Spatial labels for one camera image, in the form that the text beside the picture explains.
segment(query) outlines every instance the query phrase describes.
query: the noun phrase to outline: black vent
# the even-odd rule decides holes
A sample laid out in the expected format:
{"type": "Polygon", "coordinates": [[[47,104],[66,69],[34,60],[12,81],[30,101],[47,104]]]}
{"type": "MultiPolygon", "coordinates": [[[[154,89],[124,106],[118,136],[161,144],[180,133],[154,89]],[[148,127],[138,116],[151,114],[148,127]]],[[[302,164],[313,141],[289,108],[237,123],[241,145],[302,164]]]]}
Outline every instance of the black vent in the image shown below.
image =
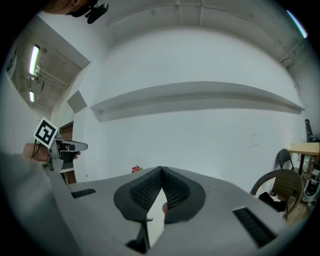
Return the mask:
{"type": "Polygon", "coordinates": [[[81,198],[90,194],[96,193],[96,191],[93,188],[88,188],[85,190],[80,190],[77,192],[72,192],[71,195],[73,196],[73,198],[81,198]]]}
{"type": "Polygon", "coordinates": [[[265,246],[276,238],[248,208],[234,210],[233,213],[259,247],[265,246]]]}

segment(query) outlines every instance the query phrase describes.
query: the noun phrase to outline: black chair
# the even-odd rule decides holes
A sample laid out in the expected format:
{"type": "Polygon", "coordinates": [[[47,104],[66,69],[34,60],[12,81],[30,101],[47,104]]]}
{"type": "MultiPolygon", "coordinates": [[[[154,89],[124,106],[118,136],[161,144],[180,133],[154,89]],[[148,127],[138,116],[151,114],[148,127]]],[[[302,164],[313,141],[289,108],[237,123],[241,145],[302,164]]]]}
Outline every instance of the black chair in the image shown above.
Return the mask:
{"type": "Polygon", "coordinates": [[[305,129],[306,129],[306,141],[307,142],[320,142],[320,135],[314,135],[314,133],[311,130],[310,121],[309,119],[304,120],[305,121],[305,129]]]}
{"type": "Polygon", "coordinates": [[[280,152],[278,153],[278,155],[276,156],[276,158],[278,159],[279,161],[279,164],[280,164],[280,168],[283,169],[283,166],[286,162],[290,161],[291,162],[291,165],[292,165],[292,168],[291,170],[294,171],[295,168],[294,168],[294,164],[292,163],[292,160],[291,160],[291,156],[290,156],[290,153],[288,150],[286,150],[285,148],[284,149],[281,149],[280,152]]]}

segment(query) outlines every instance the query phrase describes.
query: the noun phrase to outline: light fixture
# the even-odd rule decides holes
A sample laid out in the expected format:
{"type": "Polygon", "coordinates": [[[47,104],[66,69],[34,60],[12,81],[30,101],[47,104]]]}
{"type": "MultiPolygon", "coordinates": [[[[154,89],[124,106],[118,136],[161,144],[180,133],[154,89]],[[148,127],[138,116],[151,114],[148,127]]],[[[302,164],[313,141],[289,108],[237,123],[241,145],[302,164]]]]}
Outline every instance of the light fixture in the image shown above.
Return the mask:
{"type": "Polygon", "coordinates": [[[294,23],[297,25],[297,27],[299,28],[302,36],[304,38],[306,38],[308,36],[307,32],[305,31],[304,27],[300,24],[300,22],[297,20],[297,18],[289,11],[286,10],[286,12],[291,16],[291,18],[293,19],[294,23]]]}
{"type": "Polygon", "coordinates": [[[37,62],[39,50],[40,50],[40,46],[35,45],[33,47],[32,54],[31,54],[31,60],[30,60],[30,68],[29,68],[29,73],[31,75],[33,75],[35,73],[36,62],[37,62]]]}
{"type": "Polygon", "coordinates": [[[35,102],[35,94],[33,91],[30,91],[30,101],[35,102]]]}

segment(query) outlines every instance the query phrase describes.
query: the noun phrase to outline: ceiling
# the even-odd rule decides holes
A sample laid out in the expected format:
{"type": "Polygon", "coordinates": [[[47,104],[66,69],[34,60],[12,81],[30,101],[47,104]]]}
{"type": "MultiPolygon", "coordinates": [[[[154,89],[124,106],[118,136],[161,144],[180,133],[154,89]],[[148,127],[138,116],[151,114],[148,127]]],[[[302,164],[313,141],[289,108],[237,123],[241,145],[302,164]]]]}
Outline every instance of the ceiling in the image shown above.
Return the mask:
{"type": "Polygon", "coordinates": [[[286,68],[304,38],[273,0],[101,0],[110,7],[101,18],[115,42],[167,26],[202,26],[242,37],[268,52],[286,68]]]}
{"type": "Polygon", "coordinates": [[[27,82],[34,45],[40,46],[36,65],[41,65],[68,86],[89,61],[38,17],[20,34],[16,41],[17,62],[12,81],[32,109],[51,113],[57,99],[68,87],[52,85],[41,78],[27,82]],[[34,92],[34,102],[30,101],[30,91],[34,92]]]}

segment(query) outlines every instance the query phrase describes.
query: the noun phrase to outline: ceiling pipe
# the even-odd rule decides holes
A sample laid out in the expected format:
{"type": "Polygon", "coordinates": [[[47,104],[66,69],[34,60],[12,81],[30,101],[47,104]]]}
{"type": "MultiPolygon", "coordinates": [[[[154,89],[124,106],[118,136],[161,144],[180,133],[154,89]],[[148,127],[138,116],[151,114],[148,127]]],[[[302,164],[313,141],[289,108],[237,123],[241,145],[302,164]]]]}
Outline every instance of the ceiling pipe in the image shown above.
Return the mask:
{"type": "Polygon", "coordinates": [[[175,4],[179,6],[179,12],[180,12],[180,26],[182,26],[182,9],[181,9],[181,1],[175,1],[175,4]]]}
{"type": "Polygon", "coordinates": [[[69,84],[67,84],[66,82],[62,81],[61,79],[59,79],[55,75],[49,73],[48,71],[45,71],[39,65],[36,67],[34,75],[32,76],[31,79],[32,80],[42,79],[42,80],[48,82],[49,84],[51,84],[53,86],[57,86],[57,87],[59,87],[61,89],[64,89],[64,90],[66,90],[68,88],[68,86],[69,86],[69,84]]]}
{"type": "MultiPolygon", "coordinates": [[[[281,42],[279,42],[277,39],[275,39],[270,33],[268,33],[266,30],[264,30],[263,28],[259,27],[257,24],[255,24],[254,22],[246,19],[245,17],[242,17],[241,15],[233,12],[233,11],[230,11],[230,10],[226,10],[226,9],[222,9],[222,8],[218,8],[218,7],[215,7],[215,6],[212,6],[212,5],[208,5],[208,4],[202,4],[202,3],[188,3],[188,2],[181,2],[180,3],[181,6],[194,6],[194,7],[203,7],[204,9],[212,9],[212,10],[217,10],[217,11],[222,11],[222,12],[226,12],[226,13],[229,13],[231,15],[234,15],[236,17],[238,17],[239,19],[242,19],[248,23],[250,23],[251,25],[255,26],[257,29],[261,30],[262,32],[264,32],[266,35],[268,35],[272,40],[274,40],[278,45],[281,44],[281,42]]],[[[149,9],[154,9],[154,8],[159,8],[159,7],[165,7],[165,6],[177,6],[176,3],[167,3],[167,4],[158,4],[158,5],[152,5],[152,6],[148,6],[148,7],[145,7],[145,8],[142,8],[142,9],[139,9],[139,10],[135,10],[135,11],[132,11],[130,13],[127,13],[123,16],[120,16],[118,18],[115,18],[113,20],[111,20],[110,22],[108,22],[105,26],[108,27],[109,25],[127,17],[127,16],[130,16],[132,14],[136,14],[136,13],[139,13],[139,12],[142,12],[142,11],[145,11],[145,10],[149,10],[149,9]]]]}
{"type": "Polygon", "coordinates": [[[50,97],[48,97],[48,96],[45,96],[45,95],[43,95],[43,94],[41,94],[41,93],[36,93],[36,92],[33,92],[33,93],[34,93],[34,96],[38,96],[38,95],[39,95],[39,97],[45,98],[45,99],[47,99],[48,101],[53,101],[53,102],[56,102],[56,101],[57,101],[56,99],[52,99],[52,98],[50,98],[50,97]]]}
{"type": "Polygon", "coordinates": [[[199,21],[199,26],[201,27],[202,26],[202,21],[204,19],[204,5],[205,4],[205,0],[201,0],[201,13],[200,13],[200,21],[199,21]]]}

